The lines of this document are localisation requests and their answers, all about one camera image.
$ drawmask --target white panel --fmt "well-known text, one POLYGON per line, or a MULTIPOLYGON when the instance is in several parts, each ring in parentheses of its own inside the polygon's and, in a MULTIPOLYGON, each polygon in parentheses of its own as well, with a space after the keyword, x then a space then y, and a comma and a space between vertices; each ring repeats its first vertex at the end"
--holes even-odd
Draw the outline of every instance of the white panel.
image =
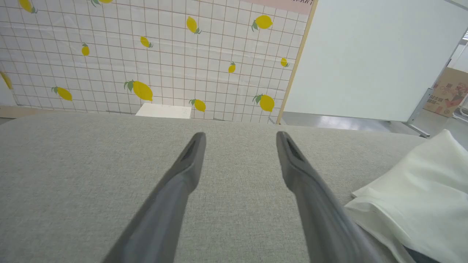
POLYGON ((467 27, 443 0, 320 0, 285 111, 407 121, 467 27))
POLYGON ((136 116, 190 119, 191 111, 190 107, 144 103, 136 116))

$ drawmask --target grid pattern wall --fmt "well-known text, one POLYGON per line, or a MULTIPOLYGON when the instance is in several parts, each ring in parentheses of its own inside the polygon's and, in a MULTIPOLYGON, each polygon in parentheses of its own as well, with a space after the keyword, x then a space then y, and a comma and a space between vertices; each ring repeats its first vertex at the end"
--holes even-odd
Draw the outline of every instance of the grid pattern wall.
POLYGON ((238 0, 0 0, 0 70, 26 107, 274 123, 307 19, 238 0))

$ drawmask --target gray fabric surface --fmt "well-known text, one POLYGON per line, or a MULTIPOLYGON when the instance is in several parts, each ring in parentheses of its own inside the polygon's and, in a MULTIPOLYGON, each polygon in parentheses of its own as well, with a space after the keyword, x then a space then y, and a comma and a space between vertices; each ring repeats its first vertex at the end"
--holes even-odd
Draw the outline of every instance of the gray fabric surface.
POLYGON ((99 262, 195 132, 207 147, 176 262, 308 262, 275 145, 287 131, 341 204, 424 139, 221 121, 51 113, 0 126, 0 261, 99 262))

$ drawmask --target white fabric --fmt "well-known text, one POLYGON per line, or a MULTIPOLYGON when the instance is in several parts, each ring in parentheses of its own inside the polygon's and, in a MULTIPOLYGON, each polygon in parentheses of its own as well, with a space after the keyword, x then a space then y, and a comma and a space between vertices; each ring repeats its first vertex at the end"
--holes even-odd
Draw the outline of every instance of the white fabric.
POLYGON ((441 263, 466 263, 467 193, 468 152, 443 130, 353 192, 345 208, 400 263, 414 262, 403 245, 441 263))

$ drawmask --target lemon print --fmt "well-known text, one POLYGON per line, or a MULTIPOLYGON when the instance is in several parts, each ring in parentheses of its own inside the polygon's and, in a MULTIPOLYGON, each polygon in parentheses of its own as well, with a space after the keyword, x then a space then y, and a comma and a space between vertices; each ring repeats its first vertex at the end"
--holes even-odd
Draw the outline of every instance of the lemon print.
POLYGON ((83 56, 89 55, 89 47, 86 45, 86 43, 83 43, 83 48, 81 49, 81 53, 83 53, 83 56))
POLYGON ((283 67, 289 67, 289 63, 285 58, 281 59, 281 66, 283 67))
POLYGON ((7 74, 5 74, 4 72, 0 71, 0 75, 3 77, 3 79, 5 80, 5 83, 7 84, 8 88, 9 89, 13 89, 13 87, 11 86, 11 79, 7 76, 7 74))
POLYGON ((153 44, 150 43, 146 37, 140 37, 140 42, 145 47, 153 47, 153 44))
POLYGON ((229 68, 227 69, 227 71, 228 71, 229 73, 232 73, 232 72, 235 71, 235 64, 234 64, 234 62, 231 62, 231 65, 229 66, 229 68))
POLYGON ((206 105, 205 105, 205 103, 203 101, 193 99, 193 100, 189 100, 189 103, 194 105, 197 110, 205 112, 206 105))
POLYGON ((258 104, 260 102, 260 107, 264 111, 273 111, 273 107, 275 106, 275 101, 268 95, 256 95, 252 101, 254 101, 258 104))
POLYGON ((29 0, 19 0, 18 2, 20 3, 20 6, 27 12, 30 12, 31 14, 37 13, 37 10, 34 8, 34 6, 29 0))
POLYGON ((109 4, 113 0, 89 0, 89 1, 91 2, 91 4, 93 4, 94 7, 96 7, 96 4, 100 5, 99 2, 104 3, 104 4, 109 4))
POLYGON ((128 90, 135 92, 136 96, 145 101, 153 101, 153 92, 145 83, 139 81, 127 81, 124 83, 124 88, 127 87, 128 90))
POLYGON ((68 100, 68 101, 72 100, 72 95, 70 94, 70 92, 68 92, 68 90, 66 90, 64 88, 53 87, 52 91, 55 92, 55 94, 57 94, 57 92, 58 92, 60 97, 62 97, 62 99, 64 99, 64 100, 68 100))
POLYGON ((187 18, 187 28, 194 34, 200 34, 202 32, 200 28, 197 27, 197 22, 195 22, 195 19, 191 18, 190 16, 187 18))
POLYGON ((252 28, 252 31, 254 31, 254 29, 258 30, 258 28, 267 29, 272 24, 273 22, 271 21, 271 18, 269 16, 261 15, 257 17, 257 19, 254 20, 254 23, 252 24, 251 28, 252 28))

